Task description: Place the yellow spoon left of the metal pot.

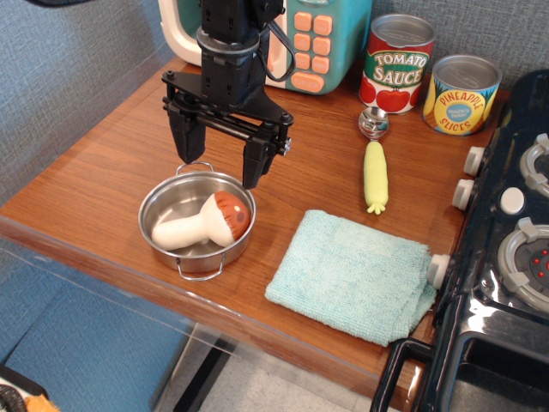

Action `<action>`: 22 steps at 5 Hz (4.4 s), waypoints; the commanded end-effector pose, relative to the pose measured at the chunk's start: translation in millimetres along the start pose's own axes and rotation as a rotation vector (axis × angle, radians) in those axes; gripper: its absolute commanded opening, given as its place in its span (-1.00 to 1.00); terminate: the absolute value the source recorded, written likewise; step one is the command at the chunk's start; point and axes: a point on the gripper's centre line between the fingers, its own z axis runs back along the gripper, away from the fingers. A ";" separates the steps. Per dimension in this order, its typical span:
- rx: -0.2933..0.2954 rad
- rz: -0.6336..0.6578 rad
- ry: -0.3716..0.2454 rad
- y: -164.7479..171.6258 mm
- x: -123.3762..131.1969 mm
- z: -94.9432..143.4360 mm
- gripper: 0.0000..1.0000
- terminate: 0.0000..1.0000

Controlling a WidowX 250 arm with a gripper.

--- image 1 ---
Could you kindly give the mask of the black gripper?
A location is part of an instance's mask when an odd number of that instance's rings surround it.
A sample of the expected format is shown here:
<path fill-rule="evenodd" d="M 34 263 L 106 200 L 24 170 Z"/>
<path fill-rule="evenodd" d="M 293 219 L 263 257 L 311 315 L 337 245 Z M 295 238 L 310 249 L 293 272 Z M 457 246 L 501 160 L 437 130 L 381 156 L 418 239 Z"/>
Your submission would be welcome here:
<path fill-rule="evenodd" d="M 164 109 L 179 158 L 189 164 L 205 152 L 208 127 L 245 141 L 243 187 L 256 188 L 276 155 L 285 155 L 293 116 L 265 92 L 268 41 L 201 43 L 202 73 L 168 70 Z"/>

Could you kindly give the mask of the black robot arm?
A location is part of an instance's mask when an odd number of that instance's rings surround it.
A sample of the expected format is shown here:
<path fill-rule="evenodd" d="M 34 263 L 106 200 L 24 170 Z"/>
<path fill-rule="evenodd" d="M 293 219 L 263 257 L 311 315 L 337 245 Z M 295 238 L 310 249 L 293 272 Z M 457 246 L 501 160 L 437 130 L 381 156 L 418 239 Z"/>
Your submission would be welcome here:
<path fill-rule="evenodd" d="M 205 152 L 207 128 L 245 142 L 242 185 L 257 186 L 276 155 L 290 146 L 293 116 L 265 92 L 269 40 L 292 46 L 275 19 L 281 1 L 203 1 L 196 32 L 202 53 L 199 75 L 168 70 L 164 108 L 179 158 L 186 164 Z"/>

